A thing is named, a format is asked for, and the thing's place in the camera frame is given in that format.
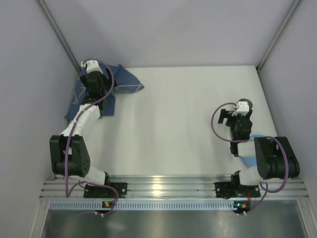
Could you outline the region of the beige cup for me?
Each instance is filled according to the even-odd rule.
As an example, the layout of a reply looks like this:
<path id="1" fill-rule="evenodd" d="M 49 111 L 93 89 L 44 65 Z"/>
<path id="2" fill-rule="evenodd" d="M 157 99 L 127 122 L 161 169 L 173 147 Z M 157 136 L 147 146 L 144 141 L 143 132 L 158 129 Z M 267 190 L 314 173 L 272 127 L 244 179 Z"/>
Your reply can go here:
<path id="1" fill-rule="evenodd" d="M 239 102 L 246 102 L 250 110 L 253 108 L 253 103 L 249 99 L 243 98 L 243 99 L 240 99 Z"/>

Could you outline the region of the blue cloth placemat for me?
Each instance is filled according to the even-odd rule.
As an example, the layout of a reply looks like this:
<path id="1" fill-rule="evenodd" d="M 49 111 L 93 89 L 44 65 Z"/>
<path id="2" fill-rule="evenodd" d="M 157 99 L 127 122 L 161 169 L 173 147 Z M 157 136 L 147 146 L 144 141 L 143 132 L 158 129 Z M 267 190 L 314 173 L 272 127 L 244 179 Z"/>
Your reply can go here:
<path id="1" fill-rule="evenodd" d="M 139 81 L 139 79 L 122 65 L 108 65 L 108 67 L 114 76 L 114 88 L 111 95 L 106 98 L 106 110 L 103 113 L 103 117 L 110 117 L 114 115 L 116 93 L 136 93 L 144 89 L 144 85 Z M 73 120 L 75 118 L 86 95 L 86 88 L 78 77 L 76 80 L 72 103 L 64 117 L 66 120 Z"/>

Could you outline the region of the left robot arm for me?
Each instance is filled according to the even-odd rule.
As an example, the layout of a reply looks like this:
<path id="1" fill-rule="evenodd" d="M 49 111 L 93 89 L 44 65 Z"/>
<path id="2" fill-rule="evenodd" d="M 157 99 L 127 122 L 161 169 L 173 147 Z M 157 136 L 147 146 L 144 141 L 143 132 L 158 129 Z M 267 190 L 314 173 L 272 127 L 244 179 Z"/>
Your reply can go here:
<path id="1" fill-rule="evenodd" d="M 114 78 L 107 69 L 88 71 L 80 80 L 86 88 L 86 96 L 77 114 L 61 134 L 50 138 L 52 171 L 65 178 L 79 177 L 94 184 L 110 185 L 108 173 L 92 166 L 85 137 L 106 110 L 106 98 L 114 87 Z"/>

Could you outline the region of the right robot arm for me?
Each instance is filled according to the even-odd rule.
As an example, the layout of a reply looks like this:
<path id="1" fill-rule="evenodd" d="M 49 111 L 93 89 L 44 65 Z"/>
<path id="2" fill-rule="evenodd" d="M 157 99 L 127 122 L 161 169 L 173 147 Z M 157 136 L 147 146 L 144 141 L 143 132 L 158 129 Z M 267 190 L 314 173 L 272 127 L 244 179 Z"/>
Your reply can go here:
<path id="1" fill-rule="evenodd" d="M 251 136 L 252 110 L 222 109 L 218 123 L 230 129 L 230 152 L 239 158 L 253 158 L 249 167 L 233 177 L 239 185 L 257 185 L 268 179 L 293 179 L 300 174 L 300 165 L 287 137 Z"/>

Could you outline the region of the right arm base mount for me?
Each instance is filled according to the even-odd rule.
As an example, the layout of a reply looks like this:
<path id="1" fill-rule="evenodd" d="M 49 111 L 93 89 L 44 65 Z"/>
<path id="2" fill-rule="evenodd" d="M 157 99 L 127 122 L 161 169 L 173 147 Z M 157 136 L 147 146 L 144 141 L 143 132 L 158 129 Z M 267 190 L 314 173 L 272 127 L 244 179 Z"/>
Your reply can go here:
<path id="1" fill-rule="evenodd" d="M 259 198 L 261 196 L 257 185 L 236 185 L 228 181 L 215 182 L 214 185 L 217 198 L 247 198 L 249 195 L 252 198 Z"/>

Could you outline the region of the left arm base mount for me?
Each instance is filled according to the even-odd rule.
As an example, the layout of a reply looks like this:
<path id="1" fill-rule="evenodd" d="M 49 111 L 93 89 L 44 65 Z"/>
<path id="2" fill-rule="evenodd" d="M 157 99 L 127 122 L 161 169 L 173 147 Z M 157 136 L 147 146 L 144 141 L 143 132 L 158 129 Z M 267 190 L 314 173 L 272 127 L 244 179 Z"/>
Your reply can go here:
<path id="1" fill-rule="evenodd" d="M 110 188 L 101 186 L 85 185 L 84 198 L 124 198 L 127 194 L 128 184 L 126 182 L 112 182 L 110 186 L 118 193 Z"/>

